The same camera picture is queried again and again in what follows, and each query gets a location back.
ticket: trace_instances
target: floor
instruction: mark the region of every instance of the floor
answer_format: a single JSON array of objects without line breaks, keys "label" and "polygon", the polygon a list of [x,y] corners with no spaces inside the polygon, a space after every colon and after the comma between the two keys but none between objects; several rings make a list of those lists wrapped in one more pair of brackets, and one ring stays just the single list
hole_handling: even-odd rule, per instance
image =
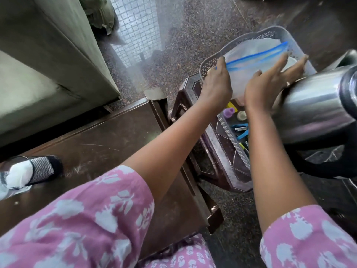
[{"label": "floor", "polygon": [[[244,33],[271,25],[288,29],[319,71],[357,48],[357,0],[111,0],[118,17],[114,35],[97,34],[122,99],[119,109],[160,87],[172,107],[178,86],[201,62]],[[322,162],[331,150],[310,159]],[[339,180],[303,175],[318,202],[356,215]],[[253,193],[234,194],[202,182],[225,222],[208,241],[217,267],[264,267]]]}]

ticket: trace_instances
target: sleeve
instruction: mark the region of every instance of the sleeve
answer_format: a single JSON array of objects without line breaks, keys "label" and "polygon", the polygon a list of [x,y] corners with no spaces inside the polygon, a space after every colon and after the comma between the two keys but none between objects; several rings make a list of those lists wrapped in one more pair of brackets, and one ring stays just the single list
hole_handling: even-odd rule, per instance
[{"label": "sleeve", "polygon": [[318,205],[278,218],[263,235],[260,254],[268,268],[357,267],[357,245]]},{"label": "sleeve", "polygon": [[0,238],[0,267],[134,267],[154,213],[145,181],[118,166]]}]

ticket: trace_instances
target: blue clip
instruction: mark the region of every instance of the blue clip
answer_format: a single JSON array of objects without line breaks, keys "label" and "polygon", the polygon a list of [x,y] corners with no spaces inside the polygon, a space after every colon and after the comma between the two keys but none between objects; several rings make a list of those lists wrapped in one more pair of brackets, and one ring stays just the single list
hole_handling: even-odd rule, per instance
[{"label": "blue clip", "polygon": [[[241,128],[241,127],[247,127],[248,128],[248,123],[242,123],[242,124],[236,124],[231,126],[233,129],[234,128]],[[244,133],[241,135],[237,136],[237,140],[241,140],[242,138],[246,137],[249,134],[249,129],[246,130]]]}]

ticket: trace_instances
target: person's right arm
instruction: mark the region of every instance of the person's right arm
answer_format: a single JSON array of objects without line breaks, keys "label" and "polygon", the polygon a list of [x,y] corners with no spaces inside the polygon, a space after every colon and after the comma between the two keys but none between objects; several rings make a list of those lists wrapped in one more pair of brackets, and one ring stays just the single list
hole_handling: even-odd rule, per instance
[{"label": "person's right arm", "polygon": [[249,121],[249,155],[254,198],[262,232],[280,216],[316,201],[294,168],[270,115],[279,92],[298,80],[307,57],[281,73],[287,62],[283,55],[273,68],[257,72],[245,92]]}]

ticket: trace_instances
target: stainless steel kettle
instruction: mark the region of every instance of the stainless steel kettle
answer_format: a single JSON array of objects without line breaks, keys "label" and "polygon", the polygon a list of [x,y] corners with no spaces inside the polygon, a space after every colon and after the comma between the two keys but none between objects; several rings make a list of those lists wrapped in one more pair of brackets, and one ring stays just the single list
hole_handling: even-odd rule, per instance
[{"label": "stainless steel kettle", "polygon": [[[283,91],[273,114],[296,169],[321,178],[357,177],[357,51]],[[344,145],[334,162],[314,164],[297,150]]]},{"label": "stainless steel kettle", "polygon": [[297,81],[281,100],[273,119],[284,144],[343,130],[357,119],[357,52],[349,50],[322,72]]}]

